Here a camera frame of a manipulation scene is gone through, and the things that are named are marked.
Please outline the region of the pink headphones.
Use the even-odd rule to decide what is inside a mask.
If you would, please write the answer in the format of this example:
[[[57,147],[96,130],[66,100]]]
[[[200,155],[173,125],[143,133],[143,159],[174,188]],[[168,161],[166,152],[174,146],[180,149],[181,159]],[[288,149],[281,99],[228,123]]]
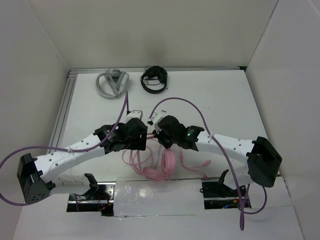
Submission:
[[[142,175],[147,179],[154,181],[166,181],[170,180],[171,175],[176,170],[176,156],[175,153],[169,148],[163,150],[160,157],[161,170],[157,170],[151,167],[144,167]]]

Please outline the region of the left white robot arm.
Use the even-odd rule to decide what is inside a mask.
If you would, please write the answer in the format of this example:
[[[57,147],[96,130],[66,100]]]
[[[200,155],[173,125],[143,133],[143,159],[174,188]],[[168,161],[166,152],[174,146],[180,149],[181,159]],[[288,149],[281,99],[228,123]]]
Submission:
[[[121,150],[146,149],[148,127],[139,119],[126,123],[103,125],[83,140],[46,155],[20,157],[17,178],[27,205],[53,194],[73,193],[92,200],[99,185],[91,173],[64,176],[63,172],[88,160]]]

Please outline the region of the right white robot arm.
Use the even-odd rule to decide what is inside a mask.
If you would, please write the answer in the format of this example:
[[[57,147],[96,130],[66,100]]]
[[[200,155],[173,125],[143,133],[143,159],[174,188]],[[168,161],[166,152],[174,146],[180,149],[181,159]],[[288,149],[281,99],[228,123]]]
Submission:
[[[275,184],[282,157],[264,137],[247,140],[208,133],[199,126],[186,127],[171,115],[153,116],[148,124],[154,128],[153,135],[166,149],[176,144],[185,150],[228,156],[240,162],[240,167],[222,173],[218,190],[223,196],[230,196],[238,186],[256,183],[272,188]]]

